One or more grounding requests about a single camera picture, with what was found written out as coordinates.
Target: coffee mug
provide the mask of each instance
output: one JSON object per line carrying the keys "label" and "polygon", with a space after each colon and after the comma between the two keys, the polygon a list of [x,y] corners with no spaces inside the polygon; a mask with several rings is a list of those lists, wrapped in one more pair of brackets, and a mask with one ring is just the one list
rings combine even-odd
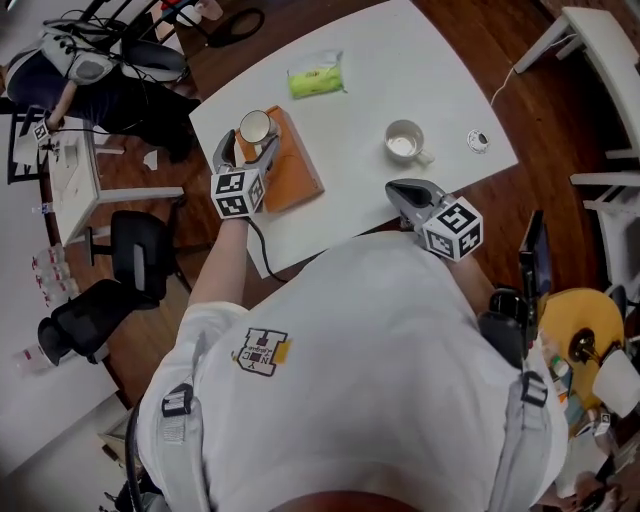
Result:
{"label": "coffee mug", "polygon": [[435,160],[424,150],[424,134],[413,121],[401,119],[391,123],[385,132],[384,142],[389,156],[397,162],[411,162],[418,156],[426,164]]}

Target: black electronic device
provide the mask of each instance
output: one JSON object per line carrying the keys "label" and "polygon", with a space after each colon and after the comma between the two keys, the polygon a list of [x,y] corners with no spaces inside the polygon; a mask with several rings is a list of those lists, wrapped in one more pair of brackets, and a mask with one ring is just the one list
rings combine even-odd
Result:
{"label": "black electronic device", "polygon": [[551,292],[551,252],[542,210],[533,213],[522,240],[520,271],[527,304],[524,334],[526,343],[530,345],[538,336],[538,324]]}

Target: forearm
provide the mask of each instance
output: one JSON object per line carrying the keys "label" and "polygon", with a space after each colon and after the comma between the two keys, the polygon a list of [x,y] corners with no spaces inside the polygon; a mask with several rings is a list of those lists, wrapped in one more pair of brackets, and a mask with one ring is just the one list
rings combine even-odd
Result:
{"label": "forearm", "polygon": [[71,104],[73,103],[73,98],[76,95],[76,90],[78,86],[74,82],[68,82],[62,91],[62,96],[60,96],[60,100],[56,105],[56,108],[53,110],[49,119],[47,120],[47,127],[49,130],[56,130],[58,126],[60,126],[60,122],[67,115],[69,109],[71,108]]}
{"label": "forearm", "polygon": [[479,315],[488,311],[489,300],[495,288],[476,259],[473,256],[467,256],[457,263],[445,260],[445,264],[473,312]]}
{"label": "forearm", "polygon": [[242,219],[226,220],[207,258],[189,305],[225,301],[241,304],[247,271],[249,224]]}

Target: black office chair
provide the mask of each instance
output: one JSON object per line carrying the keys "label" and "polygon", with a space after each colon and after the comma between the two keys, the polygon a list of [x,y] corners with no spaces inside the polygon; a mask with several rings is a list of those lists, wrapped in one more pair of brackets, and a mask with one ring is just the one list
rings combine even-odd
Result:
{"label": "black office chair", "polygon": [[38,327],[38,341],[56,366],[71,350],[97,364],[95,358],[120,323],[137,309],[157,302],[128,286],[104,279],[56,308]]}
{"label": "black office chair", "polygon": [[182,196],[171,205],[167,224],[150,213],[115,212],[111,217],[110,246],[95,244],[93,231],[87,228],[85,244],[91,265],[95,263],[96,254],[111,256],[113,276],[117,281],[158,302],[167,294],[167,278],[171,275],[175,275],[191,293],[176,255],[210,250],[212,244],[180,249],[173,246],[178,210],[185,202]]}

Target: wooden floor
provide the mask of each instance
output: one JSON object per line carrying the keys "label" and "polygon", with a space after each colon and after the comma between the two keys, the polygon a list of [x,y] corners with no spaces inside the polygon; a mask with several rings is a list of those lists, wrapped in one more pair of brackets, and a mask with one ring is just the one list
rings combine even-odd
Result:
{"label": "wooden floor", "polygon": [[[257,39],[253,43],[250,39],[225,49],[202,49],[197,34],[181,34],[196,85],[204,97],[271,51],[269,41],[277,48],[335,17],[336,10],[347,14],[375,2],[234,0],[233,9],[229,10],[238,10],[245,3],[267,13],[267,24],[254,36]],[[550,24],[532,0],[415,3],[457,51],[487,98]],[[624,139],[619,140],[618,136],[617,118],[612,115],[608,96],[596,75],[581,55],[562,63],[548,56],[526,74],[512,77],[498,97],[495,110],[520,163],[460,191],[484,215],[485,244],[476,253],[481,266],[492,281],[519,286],[517,250],[531,212],[543,209],[553,254],[554,289],[603,288],[606,274],[597,224],[585,213],[579,192],[569,183],[573,173],[605,170],[605,149],[624,147]],[[209,199],[210,173],[202,152],[195,152],[188,162],[177,166],[171,166],[166,155],[161,154],[160,168],[151,172],[142,164],[150,148],[136,139],[125,143],[126,155],[101,155],[104,187],[182,185],[188,204],[180,219],[177,244],[212,240],[219,220]],[[203,149],[209,153],[215,148]],[[166,219],[169,201],[125,206]],[[113,206],[100,209],[91,224],[108,224],[113,210]],[[204,256],[180,261],[190,280],[197,277]],[[111,277],[108,259],[90,268],[81,247],[71,247],[68,259],[81,288],[99,278]],[[278,287],[272,280],[261,281],[250,266],[245,295],[248,307]],[[285,275],[294,275],[299,268],[300,265]],[[173,345],[184,309],[184,293],[178,286],[172,285],[170,290],[161,309],[134,313],[109,341],[108,366],[130,402],[141,396],[154,369]]]}

